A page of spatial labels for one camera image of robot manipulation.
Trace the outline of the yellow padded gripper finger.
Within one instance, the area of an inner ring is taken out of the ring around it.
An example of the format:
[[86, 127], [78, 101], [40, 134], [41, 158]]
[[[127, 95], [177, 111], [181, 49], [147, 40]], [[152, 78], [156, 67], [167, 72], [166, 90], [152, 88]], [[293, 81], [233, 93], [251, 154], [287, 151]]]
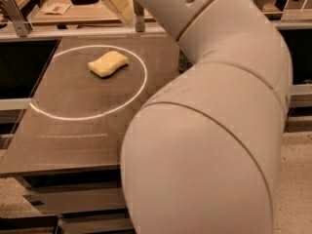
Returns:
[[133, 21], [135, 14], [130, 0], [101, 0], [103, 4], [114, 13], [123, 24]]

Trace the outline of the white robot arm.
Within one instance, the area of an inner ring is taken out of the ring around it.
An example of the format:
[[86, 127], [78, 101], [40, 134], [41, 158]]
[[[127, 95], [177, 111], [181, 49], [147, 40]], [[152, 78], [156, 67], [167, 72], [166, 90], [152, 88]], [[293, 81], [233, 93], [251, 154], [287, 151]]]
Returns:
[[137, 113], [121, 151], [136, 234], [273, 234], [293, 80], [251, 0], [137, 0], [191, 67]]

